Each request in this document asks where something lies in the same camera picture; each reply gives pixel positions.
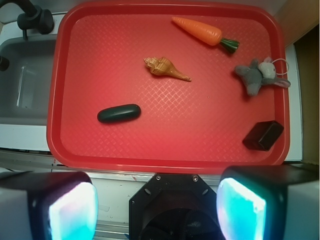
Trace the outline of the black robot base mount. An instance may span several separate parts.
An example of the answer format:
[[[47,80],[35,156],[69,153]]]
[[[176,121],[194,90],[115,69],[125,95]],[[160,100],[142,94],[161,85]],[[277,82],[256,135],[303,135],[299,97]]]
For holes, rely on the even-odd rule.
[[[223,240],[216,202],[197,174],[156,173],[128,202],[128,238]]]

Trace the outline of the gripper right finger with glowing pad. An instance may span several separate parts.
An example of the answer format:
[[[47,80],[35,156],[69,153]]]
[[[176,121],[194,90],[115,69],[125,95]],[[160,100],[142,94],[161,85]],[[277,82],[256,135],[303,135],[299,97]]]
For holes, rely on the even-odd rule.
[[[227,240],[318,240],[319,166],[230,166],[216,209]]]

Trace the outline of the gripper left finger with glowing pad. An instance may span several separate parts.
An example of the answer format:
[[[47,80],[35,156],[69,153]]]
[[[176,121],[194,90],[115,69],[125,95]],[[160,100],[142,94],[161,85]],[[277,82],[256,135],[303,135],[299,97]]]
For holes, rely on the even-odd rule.
[[[81,171],[0,174],[2,240],[92,240],[98,194]]]

